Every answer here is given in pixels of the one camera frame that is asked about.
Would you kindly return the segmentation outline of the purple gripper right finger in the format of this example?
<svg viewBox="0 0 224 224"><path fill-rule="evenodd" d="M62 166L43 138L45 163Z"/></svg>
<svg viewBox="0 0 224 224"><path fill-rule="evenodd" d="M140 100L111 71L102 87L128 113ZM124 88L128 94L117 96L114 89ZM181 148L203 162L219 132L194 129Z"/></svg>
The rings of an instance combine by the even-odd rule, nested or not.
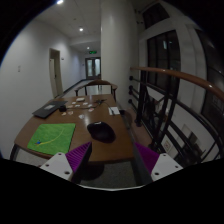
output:
<svg viewBox="0 0 224 224"><path fill-rule="evenodd" d="M139 143L136 143L135 146L153 181L157 181L182 169L182 166L167 153L158 154Z"/></svg>

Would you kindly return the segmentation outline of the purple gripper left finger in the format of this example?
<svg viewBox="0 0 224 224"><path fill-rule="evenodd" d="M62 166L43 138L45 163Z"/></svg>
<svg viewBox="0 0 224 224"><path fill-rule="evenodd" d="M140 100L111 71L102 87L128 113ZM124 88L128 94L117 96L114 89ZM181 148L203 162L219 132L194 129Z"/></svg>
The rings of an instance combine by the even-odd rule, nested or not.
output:
<svg viewBox="0 0 224 224"><path fill-rule="evenodd" d="M68 153L58 152L41 166L42 170L71 181L81 172L92 153L92 143L87 142Z"/></svg>

